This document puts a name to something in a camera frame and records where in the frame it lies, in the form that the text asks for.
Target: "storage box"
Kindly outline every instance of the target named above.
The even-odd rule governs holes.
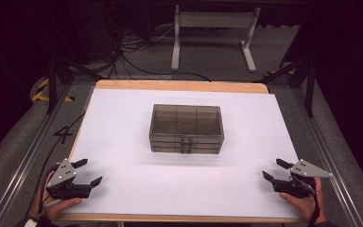
[[[218,154],[223,140],[219,107],[154,105],[149,131],[152,151]]]

